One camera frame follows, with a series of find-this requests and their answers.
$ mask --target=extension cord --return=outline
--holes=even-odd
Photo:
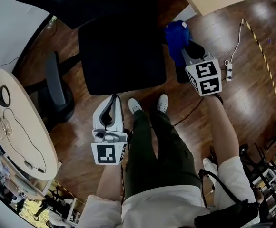
[[[226,81],[232,80],[232,63],[227,63],[227,75],[226,75]]]

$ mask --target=white cable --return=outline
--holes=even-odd
[[[228,60],[225,61],[225,66],[227,66],[228,64],[232,64],[233,56],[234,56],[235,52],[237,51],[237,48],[238,48],[238,46],[239,46],[239,43],[241,42],[241,31],[242,31],[242,26],[243,26],[243,25],[244,25],[244,19],[242,19],[242,22],[241,22],[240,27],[239,27],[238,44],[237,44],[237,46],[235,47],[234,52],[232,53],[231,60],[230,60],[230,61],[228,61]]]

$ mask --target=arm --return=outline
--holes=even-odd
[[[121,165],[106,165],[97,195],[90,195],[78,228],[113,228],[121,224]]]
[[[102,173],[97,196],[105,200],[120,201],[121,165],[106,165]]]
[[[206,96],[211,122],[213,145],[218,166],[224,161],[239,156],[239,145],[234,128],[220,100],[215,96]]]

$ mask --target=black strap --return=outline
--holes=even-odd
[[[212,176],[223,188],[223,190],[226,192],[226,194],[235,202],[235,203],[240,203],[241,201],[236,197],[234,196],[234,194],[225,186],[225,184],[223,184],[223,182],[213,173],[209,172],[209,171],[206,171],[206,170],[203,170],[203,169],[200,169],[199,173],[198,173],[199,177],[200,177],[200,180],[201,180],[201,191],[202,191],[202,194],[203,194],[203,200],[204,200],[204,203],[205,203],[205,206],[207,208],[207,203],[206,203],[206,198],[205,198],[205,195],[204,195],[204,185],[203,185],[203,176],[205,175],[210,175]]]

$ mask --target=black chair seat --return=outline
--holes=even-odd
[[[166,81],[162,34],[153,19],[137,11],[79,28],[81,61],[90,94],[116,94]]]

